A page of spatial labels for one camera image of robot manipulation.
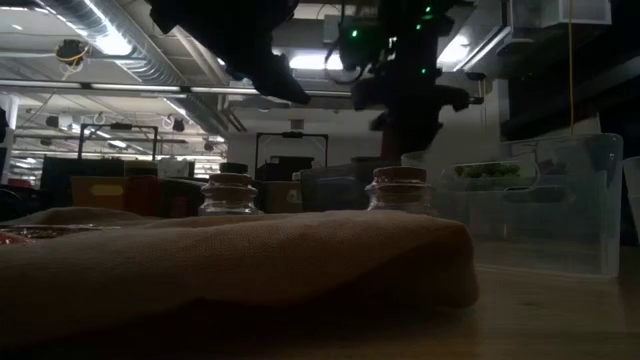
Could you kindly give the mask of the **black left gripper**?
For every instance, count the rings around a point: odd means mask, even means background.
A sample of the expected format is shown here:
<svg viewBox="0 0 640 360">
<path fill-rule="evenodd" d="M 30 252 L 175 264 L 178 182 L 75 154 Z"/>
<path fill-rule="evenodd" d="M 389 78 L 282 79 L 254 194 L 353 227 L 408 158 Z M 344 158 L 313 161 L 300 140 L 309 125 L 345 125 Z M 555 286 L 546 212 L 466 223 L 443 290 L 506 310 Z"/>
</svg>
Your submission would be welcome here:
<svg viewBox="0 0 640 360">
<path fill-rule="evenodd" d="M 296 0 L 149 0 L 149 5 L 162 33 L 181 28 L 235 77 L 252 78 L 260 94 L 301 105 L 311 101 L 286 55 L 272 51 L 273 32 L 294 15 Z"/>
</svg>

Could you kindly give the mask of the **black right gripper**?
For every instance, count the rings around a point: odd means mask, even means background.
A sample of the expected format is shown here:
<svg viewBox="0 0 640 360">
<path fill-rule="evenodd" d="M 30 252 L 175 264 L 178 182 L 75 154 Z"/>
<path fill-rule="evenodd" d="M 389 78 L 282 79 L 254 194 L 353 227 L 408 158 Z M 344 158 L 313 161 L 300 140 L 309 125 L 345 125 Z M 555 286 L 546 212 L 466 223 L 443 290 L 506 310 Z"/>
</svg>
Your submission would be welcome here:
<svg viewBox="0 0 640 360">
<path fill-rule="evenodd" d="M 357 81 L 352 86 L 352 104 L 356 111 L 382 107 L 369 123 L 372 132 L 383 132 L 388 118 L 419 117 L 438 118 L 445 106 L 455 111 L 470 106 L 470 94 L 462 89 L 438 85 L 424 78 L 399 78 L 388 75 Z M 439 121 L 405 123 L 399 130 L 399 147 L 402 155 L 427 150 L 434 142 L 443 124 Z"/>
</svg>

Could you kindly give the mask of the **cork-stoppered glass spice jar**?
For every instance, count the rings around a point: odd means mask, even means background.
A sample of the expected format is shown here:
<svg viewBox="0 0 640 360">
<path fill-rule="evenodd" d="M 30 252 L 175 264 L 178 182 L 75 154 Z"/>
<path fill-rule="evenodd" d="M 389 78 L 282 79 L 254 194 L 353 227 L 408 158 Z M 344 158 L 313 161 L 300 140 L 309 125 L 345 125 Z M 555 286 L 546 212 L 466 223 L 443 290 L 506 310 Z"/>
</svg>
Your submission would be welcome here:
<svg viewBox="0 0 640 360">
<path fill-rule="evenodd" d="M 373 180 L 365 188 L 369 196 L 368 210 L 397 210 L 435 216 L 432 187 L 422 168 L 392 166 L 377 168 Z"/>
<path fill-rule="evenodd" d="M 212 174 L 201 192 L 204 202 L 199 208 L 200 216 L 261 214 L 255 205 L 258 190 L 246 174 Z"/>
</svg>

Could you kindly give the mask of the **ceiling light panel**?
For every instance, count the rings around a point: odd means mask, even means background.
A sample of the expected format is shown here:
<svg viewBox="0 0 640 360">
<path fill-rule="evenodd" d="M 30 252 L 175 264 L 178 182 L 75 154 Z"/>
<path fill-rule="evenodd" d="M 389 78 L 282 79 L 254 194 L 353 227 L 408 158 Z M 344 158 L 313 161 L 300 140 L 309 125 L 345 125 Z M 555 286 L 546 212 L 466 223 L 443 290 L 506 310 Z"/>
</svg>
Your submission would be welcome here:
<svg viewBox="0 0 640 360">
<path fill-rule="evenodd" d="M 338 55 L 331 55 L 325 59 L 325 53 L 299 53 L 289 62 L 289 66 L 296 70 L 342 70 L 343 64 Z"/>
</svg>

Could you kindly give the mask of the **grey plastic bin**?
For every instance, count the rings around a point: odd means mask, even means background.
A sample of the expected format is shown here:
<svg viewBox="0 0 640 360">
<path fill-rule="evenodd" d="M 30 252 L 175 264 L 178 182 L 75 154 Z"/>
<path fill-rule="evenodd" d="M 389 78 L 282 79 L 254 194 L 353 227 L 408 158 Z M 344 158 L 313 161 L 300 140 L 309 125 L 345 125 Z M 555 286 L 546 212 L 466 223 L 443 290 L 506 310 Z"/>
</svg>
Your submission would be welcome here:
<svg viewBox="0 0 640 360">
<path fill-rule="evenodd" d="M 373 181 L 376 163 L 320 167 L 300 172 L 304 212 L 366 210 L 365 188 Z"/>
</svg>

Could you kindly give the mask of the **green herb package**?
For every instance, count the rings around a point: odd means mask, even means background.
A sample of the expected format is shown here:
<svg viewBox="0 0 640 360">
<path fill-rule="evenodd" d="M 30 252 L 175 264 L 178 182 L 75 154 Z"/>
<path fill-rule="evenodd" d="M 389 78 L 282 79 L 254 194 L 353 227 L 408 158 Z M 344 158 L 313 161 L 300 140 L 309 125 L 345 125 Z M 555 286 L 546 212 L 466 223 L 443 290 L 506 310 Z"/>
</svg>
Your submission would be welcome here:
<svg viewBox="0 0 640 360">
<path fill-rule="evenodd" d="M 461 178 L 505 178 L 518 177 L 520 166 L 516 164 L 487 163 L 456 166 L 454 172 Z"/>
</svg>

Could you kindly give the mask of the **white box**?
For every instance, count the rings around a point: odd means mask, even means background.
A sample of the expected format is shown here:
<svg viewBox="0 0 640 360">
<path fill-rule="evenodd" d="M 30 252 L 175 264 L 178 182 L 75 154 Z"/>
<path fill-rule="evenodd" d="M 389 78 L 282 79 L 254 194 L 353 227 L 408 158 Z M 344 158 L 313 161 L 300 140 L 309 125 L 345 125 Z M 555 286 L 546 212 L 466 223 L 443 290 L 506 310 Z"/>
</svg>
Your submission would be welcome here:
<svg viewBox="0 0 640 360">
<path fill-rule="evenodd" d="M 193 161 L 164 158 L 157 162 L 157 174 L 160 178 L 191 178 L 194 173 Z"/>
</svg>

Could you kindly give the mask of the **beige cloth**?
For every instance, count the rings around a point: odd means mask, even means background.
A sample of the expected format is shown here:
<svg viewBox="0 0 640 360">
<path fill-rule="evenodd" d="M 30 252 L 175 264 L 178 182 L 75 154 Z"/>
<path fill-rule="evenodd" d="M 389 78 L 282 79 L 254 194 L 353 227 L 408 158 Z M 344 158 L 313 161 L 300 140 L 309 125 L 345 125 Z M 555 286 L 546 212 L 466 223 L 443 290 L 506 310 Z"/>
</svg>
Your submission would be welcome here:
<svg viewBox="0 0 640 360">
<path fill-rule="evenodd" d="M 376 300 L 467 308 L 479 286 L 456 221 L 400 211 L 158 219 L 54 208 L 21 225 L 78 232 L 0 245 L 0 349 L 78 335 L 195 300 Z"/>
</svg>

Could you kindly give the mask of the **clear plastic bin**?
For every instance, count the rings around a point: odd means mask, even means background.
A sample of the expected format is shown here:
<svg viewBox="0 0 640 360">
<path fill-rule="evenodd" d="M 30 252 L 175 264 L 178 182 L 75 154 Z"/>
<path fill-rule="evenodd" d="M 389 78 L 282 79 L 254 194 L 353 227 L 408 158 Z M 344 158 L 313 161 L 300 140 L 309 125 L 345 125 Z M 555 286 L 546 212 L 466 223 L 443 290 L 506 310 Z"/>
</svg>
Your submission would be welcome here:
<svg viewBox="0 0 640 360">
<path fill-rule="evenodd" d="M 432 147 L 423 168 L 432 208 L 463 223 L 484 267 L 614 278 L 619 272 L 623 140 L 615 134 Z M 456 166 L 516 164 L 518 177 L 461 178 Z"/>
</svg>

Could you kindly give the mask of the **yellow plastic bin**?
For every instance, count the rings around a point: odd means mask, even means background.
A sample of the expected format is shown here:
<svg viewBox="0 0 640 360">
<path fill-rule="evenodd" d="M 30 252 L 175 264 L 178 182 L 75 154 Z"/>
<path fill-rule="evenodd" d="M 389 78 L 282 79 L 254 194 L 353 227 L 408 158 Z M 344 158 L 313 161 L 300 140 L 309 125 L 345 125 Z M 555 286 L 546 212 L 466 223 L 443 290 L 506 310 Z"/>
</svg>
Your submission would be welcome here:
<svg viewBox="0 0 640 360">
<path fill-rule="evenodd" d="M 121 177 L 72 177 L 73 205 L 123 210 L 126 185 L 127 180 Z"/>
</svg>

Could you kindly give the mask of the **black metal station frame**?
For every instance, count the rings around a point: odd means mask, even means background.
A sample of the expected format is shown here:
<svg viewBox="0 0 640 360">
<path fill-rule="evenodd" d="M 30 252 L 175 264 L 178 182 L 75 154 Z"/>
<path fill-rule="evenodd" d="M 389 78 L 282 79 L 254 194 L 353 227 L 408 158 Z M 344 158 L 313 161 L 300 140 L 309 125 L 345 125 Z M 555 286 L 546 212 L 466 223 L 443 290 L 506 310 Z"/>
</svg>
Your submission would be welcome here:
<svg viewBox="0 0 640 360">
<path fill-rule="evenodd" d="M 126 161 L 124 164 L 124 173 L 127 177 L 138 177 L 138 176 L 157 177 L 158 176 L 156 155 L 157 155 L 157 146 L 158 146 L 158 140 L 159 140 L 159 128 L 157 126 L 133 125 L 133 124 L 125 124 L 125 123 L 81 124 L 78 151 L 77 151 L 78 160 L 81 160 L 83 158 L 84 143 L 88 140 L 88 137 L 86 136 L 86 130 L 90 128 L 94 130 L 100 130 L 105 127 L 111 130 L 118 130 L 118 131 L 140 130 L 142 133 L 144 133 L 145 130 L 151 130 L 153 132 L 151 160 L 150 161 L 146 161 L 146 160 Z"/>
<path fill-rule="evenodd" d="M 314 162 L 310 169 L 327 167 L 328 147 L 327 134 L 309 134 L 299 131 L 258 132 L 255 136 L 254 178 L 257 168 L 269 162 L 272 156 L 313 157 Z"/>
</svg>

